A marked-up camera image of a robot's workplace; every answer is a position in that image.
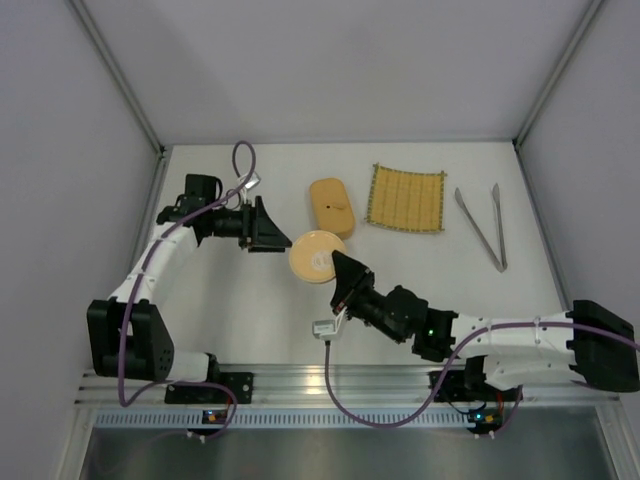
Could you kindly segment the round wooden lid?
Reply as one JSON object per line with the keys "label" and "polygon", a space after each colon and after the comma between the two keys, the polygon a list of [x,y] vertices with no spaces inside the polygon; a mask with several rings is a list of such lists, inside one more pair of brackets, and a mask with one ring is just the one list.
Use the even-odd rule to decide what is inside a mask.
{"label": "round wooden lid", "polygon": [[310,284],[324,284],[335,278],[332,253],[347,253],[345,243],[335,234],[315,230],[301,235],[289,251],[289,265],[296,277]]}

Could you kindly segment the orange oval lunch box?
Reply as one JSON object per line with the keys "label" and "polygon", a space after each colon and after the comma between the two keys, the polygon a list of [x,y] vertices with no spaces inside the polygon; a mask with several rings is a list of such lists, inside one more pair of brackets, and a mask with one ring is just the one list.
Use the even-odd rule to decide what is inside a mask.
{"label": "orange oval lunch box", "polygon": [[355,218],[351,215],[323,215],[316,218],[318,230],[330,232],[342,240],[352,237],[355,230]]}

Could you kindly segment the orange oval box lid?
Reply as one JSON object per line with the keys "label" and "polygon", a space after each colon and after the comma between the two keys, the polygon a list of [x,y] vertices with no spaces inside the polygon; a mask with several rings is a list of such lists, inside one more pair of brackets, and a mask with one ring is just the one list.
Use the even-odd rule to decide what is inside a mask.
{"label": "orange oval box lid", "polygon": [[351,215],[355,218],[347,190],[335,177],[314,181],[309,187],[315,221],[323,215]]}

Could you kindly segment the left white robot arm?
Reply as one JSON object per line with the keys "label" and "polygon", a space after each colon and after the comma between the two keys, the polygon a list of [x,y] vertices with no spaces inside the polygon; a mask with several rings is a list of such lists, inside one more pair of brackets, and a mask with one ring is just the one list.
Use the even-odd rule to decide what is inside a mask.
{"label": "left white robot arm", "polygon": [[87,310],[93,369],[102,377],[153,383],[215,382],[220,376],[210,353],[176,349],[161,307],[187,260],[209,237],[234,238],[250,253],[283,253],[291,240],[269,217],[263,200],[235,210],[220,205],[222,182],[189,174],[175,204],[156,219],[151,239],[123,283]]}

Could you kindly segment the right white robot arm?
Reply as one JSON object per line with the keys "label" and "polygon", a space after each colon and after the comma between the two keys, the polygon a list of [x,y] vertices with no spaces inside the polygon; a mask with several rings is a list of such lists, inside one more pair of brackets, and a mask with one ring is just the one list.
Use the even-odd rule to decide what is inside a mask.
{"label": "right white robot arm", "polygon": [[633,326],[591,300],[528,319],[474,317],[438,310],[396,286],[382,295],[367,266],[339,251],[331,254],[334,314],[357,318],[396,343],[410,341],[423,360],[461,359],[466,383],[506,391],[526,384],[578,383],[596,390],[639,389]]}

